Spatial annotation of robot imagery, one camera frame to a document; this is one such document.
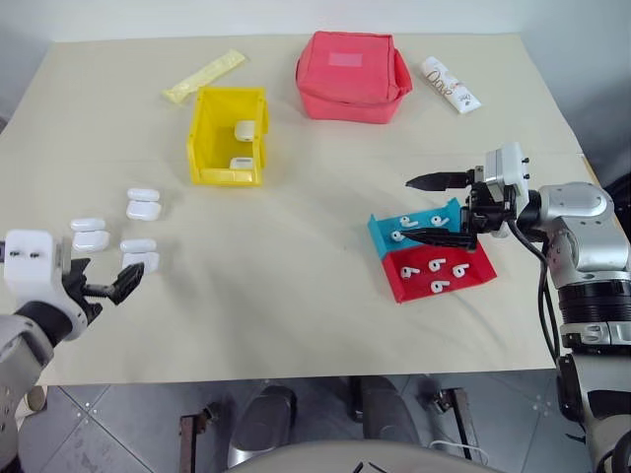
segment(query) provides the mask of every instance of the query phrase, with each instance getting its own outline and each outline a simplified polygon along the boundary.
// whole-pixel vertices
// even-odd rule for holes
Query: yellow packet
[[[181,103],[189,94],[197,92],[197,89],[200,87],[210,84],[243,62],[245,62],[245,56],[234,49],[230,49],[226,54],[202,67],[172,89],[162,91],[162,95],[173,103]]]

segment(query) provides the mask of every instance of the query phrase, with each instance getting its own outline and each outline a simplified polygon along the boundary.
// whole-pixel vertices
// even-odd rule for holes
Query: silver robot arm
[[[110,286],[86,284],[90,259],[70,260],[69,247],[47,232],[13,230],[0,242],[4,280],[17,300],[0,315],[0,471],[21,471],[15,413],[50,363],[54,347],[80,336],[102,311],[85,297],[122,303],[140,284],[142,263],[128,266]]]
[[[402,232],[434,245],[474,249],[477,235],[500,236],[508,226],[541,263],[539,316],[557,365],[561,412],[586,430],[596,472],[627,473],[631,453],[631,272],[629,242],[616,222],[613,202],[586,182],[527,190],[528,158],[517,143],[487,155],[484,167],[437,172],[410,180],[421,190],[471,187],[459,233]],[[539,251],[533,242],[542,242]],[[561,356],[547,269],[563,314]],[[543,310],[547,301],[553,336]]]

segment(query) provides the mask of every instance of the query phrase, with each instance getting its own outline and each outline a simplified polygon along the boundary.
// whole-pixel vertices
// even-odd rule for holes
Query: table
[[[51,46],[0,135],[0,233],[70,235],[104,217],[112,245],[87,274],[108,283],[121,238],[153,237],[162,266],[120,307],[61,344],[42,383],[551,368],[536,313],[538,262],[484,236],[489,284],[396,304],[366,223],[442,206],[404,187],[470,169],[505,141],[530,157],[530,183],[589,180],[581,148],[516,35],[397,35],[414,91],[389,125],[308,120],[294,85],[306,35],[133,39]],[[192,103],[160,90],[230,47],[249,62],[218,85],[264,86],[271,117],[260,188],[193,186]],[[441,59],[483,102],[459,116],[419,79]],[[125,217],[125,190],[156,187],[154,223]],[[4,286],[3,310],[15,308]]]

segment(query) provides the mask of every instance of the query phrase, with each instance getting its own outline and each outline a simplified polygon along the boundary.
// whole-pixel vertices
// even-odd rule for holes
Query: yellow plastic bin
[[[254,120],[254,138],[235,138],[235,124]],[[260,185],[269,116],[265,89],[202,87],[188,135],[190,178],[195,184]],[[232,158],[252,158],[252,169],[230,169]]]

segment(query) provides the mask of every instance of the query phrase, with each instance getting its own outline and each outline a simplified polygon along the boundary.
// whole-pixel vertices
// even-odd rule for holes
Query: white wall
[[[0,115],[12,114],[50,41],[521,32],[607,183],[631,163],[630,27],[629,0],[0,0]]]

